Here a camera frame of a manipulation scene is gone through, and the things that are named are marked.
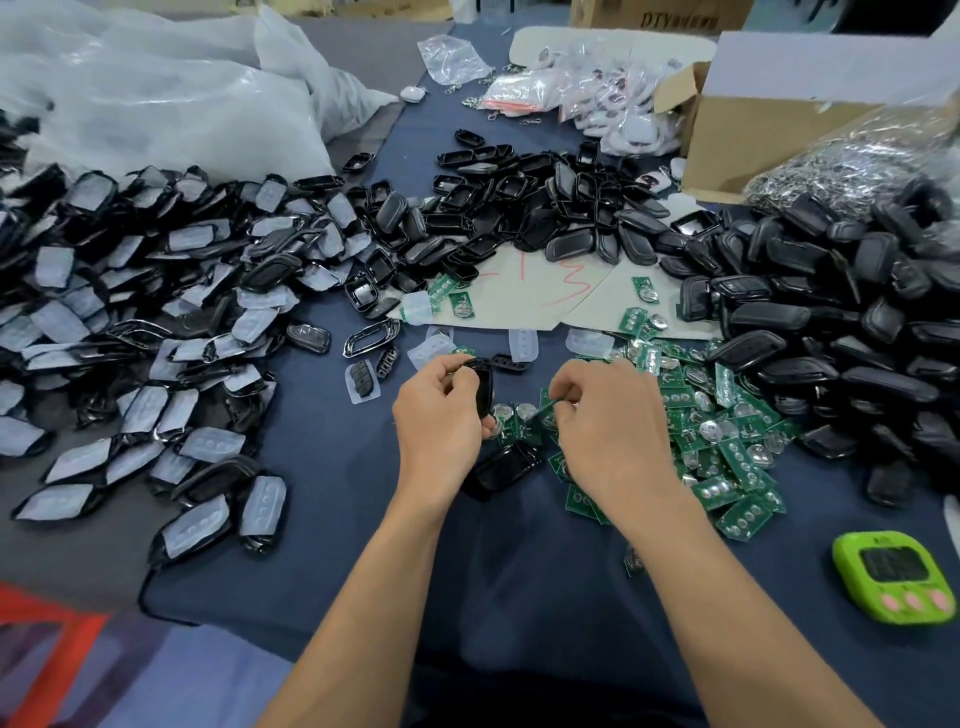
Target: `bag of metal key rings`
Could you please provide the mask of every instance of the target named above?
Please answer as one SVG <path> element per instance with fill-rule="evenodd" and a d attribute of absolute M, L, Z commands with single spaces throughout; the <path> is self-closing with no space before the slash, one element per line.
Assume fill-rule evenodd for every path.
<path fill-rule="evenodd" d="M 808 195 L 845 220 L 867 223 L 877 199 L 896 197 L 917 179 L 945 189 L 960 205 L 960 109 L 916 99 L 876 109 L 747 182 L 747 202 L 764 211 Z"/>

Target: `cardboard box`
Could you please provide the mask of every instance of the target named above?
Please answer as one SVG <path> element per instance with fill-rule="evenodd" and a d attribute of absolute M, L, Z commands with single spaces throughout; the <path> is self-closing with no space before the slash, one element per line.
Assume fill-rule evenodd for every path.
<path fill-rule="evenodd" d="M 950 106 L 958 65 L 955 41 L 724 33 L 712 63 L 660 85 L 654 111 L 687 115 L 684 192 L 740 202 L 755 175 L 870 111 L 903 105 L 904 118 L 916 119 Z"/>
<path fill-rule="evenodd" d="M 754 0 L 573 0 L 574 28 L 629 28 L 715 36 L 743 27 Z"/>
<path fill-rule="evenodd" d="M 449 0 L 358 0 L 338 5 L 339 17 L 382 17 L 439 22 L 453 17 Z"/>

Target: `gray table surface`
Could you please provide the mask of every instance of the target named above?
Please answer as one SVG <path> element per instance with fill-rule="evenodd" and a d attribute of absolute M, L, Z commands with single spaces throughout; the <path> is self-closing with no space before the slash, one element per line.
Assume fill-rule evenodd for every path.
<path fill-rule="evenodd" d="M 457 27 L 491 65 L 507 61 L 511 38 L 500 29 Z M 469 85 L 408 107 L 384 144 L 369 180 L 389 179 L 408 195 L 426 195 L 435 155 L 456 147 L 467 128 L 518 152 L 573 150 L 581 137 L 553 118 L 521 127 L 490 123 L 460 101 Z M 323 295 L 303 315 L 328 328 L 333 351 L 322 357 L 284 352 L 274 364 L 279 394 L 266 424 L 263 464 L 287 478 L 289 519 L 276 553 L 258 559 L 234 541 L 156 575 L 143 605 L 168 619 L 212 623 L 296 659 L 379 524 L 396 484 L 398 453 L 390 406 L 413 366 L 405 357 L 379 400 L 351 405 L 348 362 L 336 351 L 364 321 L 342 293 Z M 403 352 L 424 328 L 404 327 Z M 540 358 L 522 376 L 498 375 L 498 401 L 536 401 L 569 357 L 565 327 L 540 335 Z M 505 352 L 505 331 L 457 329 L 455 340 L 480 355 Z M 636 437 L 643 437 L 638 432 Z M 855 463 L 828 463 L 791 447 L 772 471 L 790 512 L 746 545 L 731 548 L 767 593 L 887 726 L 960 724 L 946 676 L 960 668 L 960 622 L 904 629 L 873 622 L 854 607 L 830 560 L 835 537 L 893 529 L 919 538 L 947 580 L 960 584 L 941 499 L 917 493 L 888 511 L 863 495 Z M 415 683 L 437 665 L 488 677 L 551 677 L 623 691 L 702 724 L 702 714 L 653 585 L 627 579 L 625 542 L 611 527 L 564 510 L 565 486 L 543 466 L 488 504 L 458 497 L 437 552 L 420 637 Z"/>
<path fill-rule="evenodd" d="M 369 88 L 399 93 L 423 72 L 417 41 L 444 33 L 451 23 L 298 18 L 310 41 L 334 67 L 355 74 Z M 372 53 L 372 49 L 382 52 Z M 339 166 L 356 152 L 377 152 L 400 116 L 402 104 L 380 109 L 356 132 L 333 140 Z M 117 424 L 76 431 L 63 393 L 41 398 L 36 423 L 55 429 L 55 445 L 37 458 L 5 459 L 0 470 L 0 514 L 37 488 L 64 450 L 114 434 Z M 178 509 L 151 497 L 139 479 L 120 488 L 102 509 L 80 522 L 35 528 L 0 518 L 0 582 L 55 599 L 76 609 L 130 608 L 147 574 L 147 548 Z"/>

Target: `blue tablecloth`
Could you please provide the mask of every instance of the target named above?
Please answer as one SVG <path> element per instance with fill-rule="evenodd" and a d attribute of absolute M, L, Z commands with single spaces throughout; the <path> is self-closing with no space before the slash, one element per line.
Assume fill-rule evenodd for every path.
<path fill-rule="evenodd" d="M 456 35 L 471 40 L 488 63 L 507 62 L 511 37 L 500 29 L 458 27 Z M 581 141 L 552 118 L 528 127 L 488 122 L 460 103 L 480 95 L 479 85 L 448 96 L 429 78 L 424 84 L 430 94 L 403 112 L 370 180 L 389 179 L 407 195 L 429 194 L 438 173 L 434 157 L 456 147 L 459 128 L 521 153 L 573 150 Z M 258 558 L 234 541 L 219 544 L 156 575 L 142 600 L 150 613 L 216 624 L 291 660 L 320 623 L 395 488 L 390 408 L 414 373 L 405 352 L 425 333 L 404 327 L 397 340 L 404 355 L 383 396 L 354 406 L 344 383 L 348 361 L 339 349 L 366 322 L 343 293 L 321 295 L 301 314 L 328 328 L 334 346 L 326 356 L 287 350 L 272 362 L 279 388 L 261 460 L 292 491 L 280 547 Z M 566 327 L 542 333 L 540 358 L 522 376 L 498 376 L 496 400 L 537 401 L 540 387 L 569 357 L 565 334 Z M 461 328 L 455 339 L 480 355 L 508 350 L 506 331 Z M 949 679 L 960 672 L 960 622 L 905 629 L 871 621 L 846 598 L 830 559 L 840 534 L 901 530 L 920 539 L 960 587 L 941 499 L 921 492 L 906 510 L 883 510 L 862 496 L 862 469 L 827 463 L 796 446 L 772 475 L 790 512 L 753 542 L 731 544 L 737 557 L 889 728 L 960 725 L 960 705 L 948 692 Z M 565 512 L 565 492 L 543 466 L 487 504 L 457 498 L 437 552 L 420 658 L 609 686 L 636 702 L 702 716 L 649 578 L 626 578 L 623 537 Z"/>

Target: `hand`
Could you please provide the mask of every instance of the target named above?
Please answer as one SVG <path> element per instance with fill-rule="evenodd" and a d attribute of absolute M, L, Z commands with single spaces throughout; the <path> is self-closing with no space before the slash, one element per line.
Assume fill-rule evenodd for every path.
<path fill-rule="evenodd" d="M 394 402 L 400 442 L 398 496 L 445 514 L 491 436 L 493 417 L 477 417 L 480 377 L 468 354 L 438 356 L 400 387 Z"/>
<path fill-rule="evenodd" d="M 560 398 L 566 401 L 553 411 L 570 475 L 621 531 L 618 519 L 628 515 L 653 522 L 678 510 L 703 516 L 674 469 L 654 376 L 625 359 L 573 359 L 550 382 L 550 399 Z"/>

